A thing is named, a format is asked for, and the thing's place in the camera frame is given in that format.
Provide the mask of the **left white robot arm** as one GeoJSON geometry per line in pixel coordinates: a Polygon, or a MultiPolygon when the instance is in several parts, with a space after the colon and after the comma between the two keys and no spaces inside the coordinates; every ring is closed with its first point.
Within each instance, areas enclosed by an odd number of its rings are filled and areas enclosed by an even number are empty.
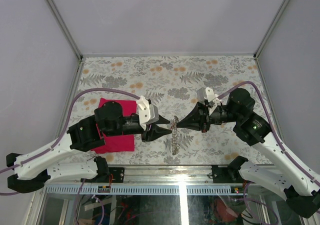
{"type": "Polygon", "coordinates": [[[143,142],[152,142],[171,134],[171,130],[161,127],[169,123],[150,102],[138,104],[136,113],[125,116],[120,103],[107,101],[51,143],[27,154],[8,154],[6,165],[13,174],[7,178],[7,187],[26,194],[52,182],[110,183],[112,175],[101,156],[80,163],[62,161],[105,145],[106,137],[140,135],[143,142]]]}

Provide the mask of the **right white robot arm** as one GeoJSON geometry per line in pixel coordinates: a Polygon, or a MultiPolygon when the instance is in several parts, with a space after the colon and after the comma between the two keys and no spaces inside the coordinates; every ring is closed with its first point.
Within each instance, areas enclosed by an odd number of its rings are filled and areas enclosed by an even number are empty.
{"type": "Polygon", "coordinates": [[[303,218],[310,218],[320,210],[320,175],[279,140],[269,122],[254,112],[256,102],[246,89],[233,90],[225,105],[209,87],[201,88],[197,94],[197,104],[178,122],[178,128],[206,133],[211,125],[234,123],[235,135],[261,152],[281,172],[260,168],[239,155],[227,166],[231,181],[243,179],[268,189],[303,218]]]}

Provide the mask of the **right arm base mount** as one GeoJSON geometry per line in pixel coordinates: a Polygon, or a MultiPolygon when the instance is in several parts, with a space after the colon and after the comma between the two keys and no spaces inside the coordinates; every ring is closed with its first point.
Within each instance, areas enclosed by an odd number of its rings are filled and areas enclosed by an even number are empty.
{"type": "Polygon", "coordinates": [[[245,180],[240,175],[240,168],[249,160],[243,156],[237,156],[227,166],[211,165],[211,172],[207,175],[214,184],[243,183],[245,180]]]}

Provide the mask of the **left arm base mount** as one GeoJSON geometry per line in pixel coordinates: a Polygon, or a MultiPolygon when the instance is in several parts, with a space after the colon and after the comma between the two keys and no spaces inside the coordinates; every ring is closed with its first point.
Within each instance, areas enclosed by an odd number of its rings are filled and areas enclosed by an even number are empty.
{"type": "Polygon", "coordinates": [[[94,183],[123,183],[125,177],[124,167],[111,167],[109,168],[105,158],[97,156],[94,158],[97,165],[97,174],[92,179],[94,183]]]}

